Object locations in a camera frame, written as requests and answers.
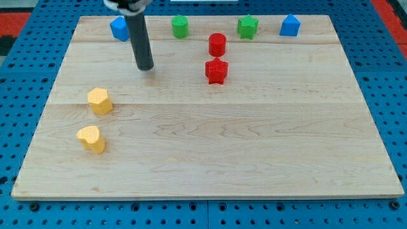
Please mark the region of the white and black rod mount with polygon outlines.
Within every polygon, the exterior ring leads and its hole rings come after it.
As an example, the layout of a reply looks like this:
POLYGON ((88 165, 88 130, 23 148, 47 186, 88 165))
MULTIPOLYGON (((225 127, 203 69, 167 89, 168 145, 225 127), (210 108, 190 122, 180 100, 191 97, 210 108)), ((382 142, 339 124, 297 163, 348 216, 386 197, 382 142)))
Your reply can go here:
POLYGON ((103 0, 104 5, 125 16, 136 16, 143 13, 153 0, 103 0))

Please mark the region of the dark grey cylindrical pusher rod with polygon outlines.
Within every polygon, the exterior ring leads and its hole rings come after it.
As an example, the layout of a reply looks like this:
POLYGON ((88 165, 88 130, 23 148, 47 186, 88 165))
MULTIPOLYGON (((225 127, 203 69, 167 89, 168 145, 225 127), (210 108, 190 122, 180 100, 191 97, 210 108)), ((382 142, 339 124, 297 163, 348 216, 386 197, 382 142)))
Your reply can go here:
POLYGON ((137 68, 149 71, 154 67, 154 62, 144 14, 125 16, 125 21, 137 68))

